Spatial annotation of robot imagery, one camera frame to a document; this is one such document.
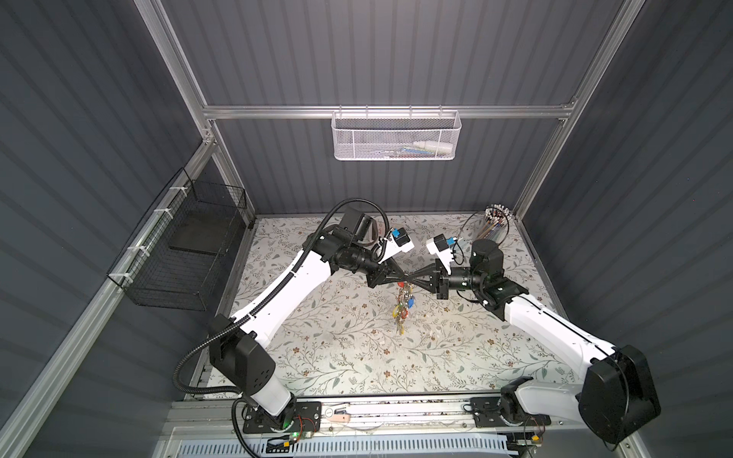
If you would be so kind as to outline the metal keyring with coloured keys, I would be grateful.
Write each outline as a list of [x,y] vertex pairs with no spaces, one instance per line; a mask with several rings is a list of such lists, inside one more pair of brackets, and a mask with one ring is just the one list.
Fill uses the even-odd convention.
[[414,307],[415,299],[413,295],[413,285],[408,282],[399,282],[398,284],[397,303],[391,312],[391,317],[395,322],[397,332],[400,335],[405,334],[405,322],[410,315],[410,309]]

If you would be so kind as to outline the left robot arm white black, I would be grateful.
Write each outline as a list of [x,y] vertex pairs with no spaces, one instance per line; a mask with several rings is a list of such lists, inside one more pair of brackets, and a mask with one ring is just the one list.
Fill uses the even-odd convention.
[[217,316],[210,326],[213,368],[277,431],[289,429],[296,408],[295,395],[275,375],[275,360],[266,351],[284,321],[340,269],[364,273],[370,287],[384,284],[389,276],[400,278],[404,272],[393,257],[414,249],[407,230],[388,223],[385,234],[366,247],[363,238],[372,218],[348,202],[341,208],[341,221],[331,224],[326,216],[287,269],[257,298],[229,318]]

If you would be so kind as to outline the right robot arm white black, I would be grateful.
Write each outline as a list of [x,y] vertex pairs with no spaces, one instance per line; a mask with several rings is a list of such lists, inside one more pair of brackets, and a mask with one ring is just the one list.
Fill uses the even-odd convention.
[[492,240],[473,244],[466,266],[452,266],[455,239],[442,235],[426,246],[437,260],[408,281],[436,295],[469,291],[496,318],[530,335],[574,374],[576,383],[553,385],[520,376],[500,391],[497,409],[510,426],[538,416],[582,422],[603,442],[618,445],[662,413],[644,354],[619,347],[570,323],[504,274],[503,253]]

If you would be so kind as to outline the floral table mat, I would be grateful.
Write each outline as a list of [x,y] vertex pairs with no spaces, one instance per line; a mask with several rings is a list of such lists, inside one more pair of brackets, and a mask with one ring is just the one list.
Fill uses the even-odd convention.
[[[482,226],[481,214],[391,216],[414,250],[395,257],[412,272],[434,260],[425,241],[458,237],[465,255]],[[321,218],[269,218],[256,226],[232,313],[255,299],[293,261]],[[514,224],[501,244],[506,275],[553,307],[536,264]],[[361,274],[340,270],[289,316],[267,347],[277,377],[296,395],[448,392],[500,389],[519,376],[549,383],[580,378],[538,341],[480,305],[450,294],[440,301],[414,288],[402,328],[392,313],[396,284],[368,288]]]

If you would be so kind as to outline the cup of pencils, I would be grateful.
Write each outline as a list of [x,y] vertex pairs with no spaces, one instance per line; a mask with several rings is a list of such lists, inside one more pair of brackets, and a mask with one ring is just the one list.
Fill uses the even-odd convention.
[[491,204],[481,219],[474,240],[491,240],[497,245],[503,244],[510,233],[513,213],[511,210],[500,204]]

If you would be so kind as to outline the white bottle in basket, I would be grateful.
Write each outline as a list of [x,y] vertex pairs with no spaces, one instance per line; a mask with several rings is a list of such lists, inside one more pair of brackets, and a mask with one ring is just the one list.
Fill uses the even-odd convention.
[[429,154],[437,156],[451,156],[454,153],[454,145],[448,142],[425,140],[414,141],[412,145],[414,149],[426,151]]

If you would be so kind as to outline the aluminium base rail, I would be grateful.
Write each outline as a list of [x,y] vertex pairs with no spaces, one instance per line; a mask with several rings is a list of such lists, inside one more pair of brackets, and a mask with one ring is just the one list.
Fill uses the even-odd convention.
[[498,391],[364,396],[305,396],[297,400],[291,423],[277,427],[261,408],[239,406],[237,425],[245,434],[311,431],[322,436],[341,433],[422,433],[429,431],[490,431],[527,434],[587,431],[578,414],[518,412],[501,406]]

